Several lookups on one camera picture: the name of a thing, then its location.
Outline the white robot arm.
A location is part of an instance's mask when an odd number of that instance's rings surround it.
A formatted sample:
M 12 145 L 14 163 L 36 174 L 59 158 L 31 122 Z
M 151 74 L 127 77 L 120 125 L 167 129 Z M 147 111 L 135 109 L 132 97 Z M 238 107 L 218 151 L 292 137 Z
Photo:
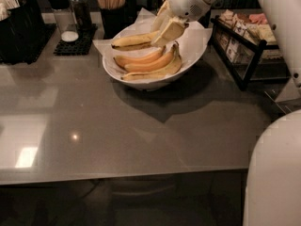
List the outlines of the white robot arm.
M 158 93 L 179 121 L 167 144 L 191 171 L 180 178 L 173 226 L 301 226 L 300 113 L 271 99 L 280 82 L 250 92 L 196 68 Z

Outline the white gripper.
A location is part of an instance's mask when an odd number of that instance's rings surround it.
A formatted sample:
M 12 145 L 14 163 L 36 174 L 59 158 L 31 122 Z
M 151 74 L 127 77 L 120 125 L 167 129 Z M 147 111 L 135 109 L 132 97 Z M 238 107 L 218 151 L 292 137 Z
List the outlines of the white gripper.
M 209 0 L 166 0 L 160 7 L 151 25 L 151 32 L 160 28 L 157 35 L 152 39 L 151 45 L 163 47 L 179 38 L 188 27 L 188 22 L 185 19 L 197 21 L 210 8 Z

